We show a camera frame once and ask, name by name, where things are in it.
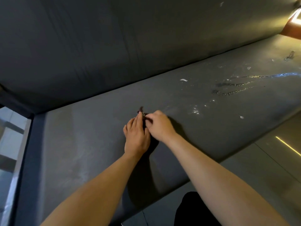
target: hand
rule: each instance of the hand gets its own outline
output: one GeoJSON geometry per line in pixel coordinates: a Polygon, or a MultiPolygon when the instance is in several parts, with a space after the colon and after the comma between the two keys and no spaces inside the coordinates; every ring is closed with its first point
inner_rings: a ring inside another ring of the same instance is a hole
{"type": "Polygon", "coordinates": [[[141,112],[124,126],[123,132],[126,136],[126,144],[124,146],[125,154],[137,156],[140,159],[147,151],[151,142],[151,135],[148,128],[143,130],[141,112]]]}
{"type": "Polygon", "coordinates": [[[145,125],[156,140],[166,143],[166,141],[176,134],[170,120],[160,110],[150,113],[145,117],[147,118],[145,125]]]}

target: gray leather upholstery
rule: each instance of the gray leather upholstery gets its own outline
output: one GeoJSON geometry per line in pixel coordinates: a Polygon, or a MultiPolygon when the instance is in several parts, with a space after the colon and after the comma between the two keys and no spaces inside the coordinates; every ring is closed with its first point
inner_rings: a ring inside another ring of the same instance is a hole
{"type": "MultiPolygon", "coordinates": [[[[217,161],[235,153],[300,110],[299,54],[299,40],[276,35],[37,115],[15,225],[38,225],[117,160],[124,151],[122,128],[140,106],[165,112],[182,136],[217,161]]],[[[188,181],[168,148],[153,144],[135,168],[113,223],[188,181]]]]}
{"type": "Polygon", "coordinates": [[[296,0],[0,0],[0,104],[52,110],[279,33],[296,0]]]}

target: person's left arm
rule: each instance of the person's left arm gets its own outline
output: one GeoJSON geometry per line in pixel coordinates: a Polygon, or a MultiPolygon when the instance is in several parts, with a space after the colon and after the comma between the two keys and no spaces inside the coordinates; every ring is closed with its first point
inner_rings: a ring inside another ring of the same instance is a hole
{"type": "Polygon", "coordinates": [[[140,112],[123,128],[123,156],[63,201],[41,226],[108,225],[134,167],[149,147],[150,133],[142,126],[140,112]]]}

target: metal frame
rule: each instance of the metal frame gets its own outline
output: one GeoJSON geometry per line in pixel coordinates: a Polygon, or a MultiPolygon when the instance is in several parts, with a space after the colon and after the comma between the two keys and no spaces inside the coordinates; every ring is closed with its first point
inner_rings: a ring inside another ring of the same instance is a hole
{"type": "Polygon", "coordinates": [[[22,162],[23,162],[23,158],[24,158],[24,152],[25,152],[25,148],[26,148],[26,144],[27,144],[27,140],[28,140],[28,134],[29,134],[31,122],[32,122],[32,120],[30,120],[30,119],[28,119],[26,122],[25,130],[24,130],[24,134],[23,134],[23,138],[22,138],[22,142],[21,142],[21,146],[20,146],[20,150],[19,150],[19,154],[18,154],[18,158],[17,158],[17,163],[15,166],[15,170],[13,172],[13,178],[11,180],[11,185],[10,185],[8,196],[6,199],[6,204],[5,204],[5,208],[4,208],[4,212],[2,215],[2,221],[1,221],[0,226],[8,226],[10,223],[11,213],[12,213],[12,209],[13,209],[16,189],[17,189],[17,185],[18,185],[18,181],[19,181],[20,171],[21,171],[21,167],[22,167],[22,162]]]}

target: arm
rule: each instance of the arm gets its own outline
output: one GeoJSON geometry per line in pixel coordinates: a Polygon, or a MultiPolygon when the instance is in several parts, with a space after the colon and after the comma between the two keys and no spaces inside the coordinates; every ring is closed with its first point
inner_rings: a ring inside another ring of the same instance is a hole
{"type": "Polygon", "coordinates": [[[156,111],[146,117],[152,136],[174,153],[220,224],[288,225],[247,183],[179,136],[165,114],[156,111]]]}
{"type": "Polygon", "coordinates": [[[147,151],[150,133],[142,128],[142,114],[124,126],[124,155],[63,201],[42,226],[108,225],[135,165],[147,151]]]}

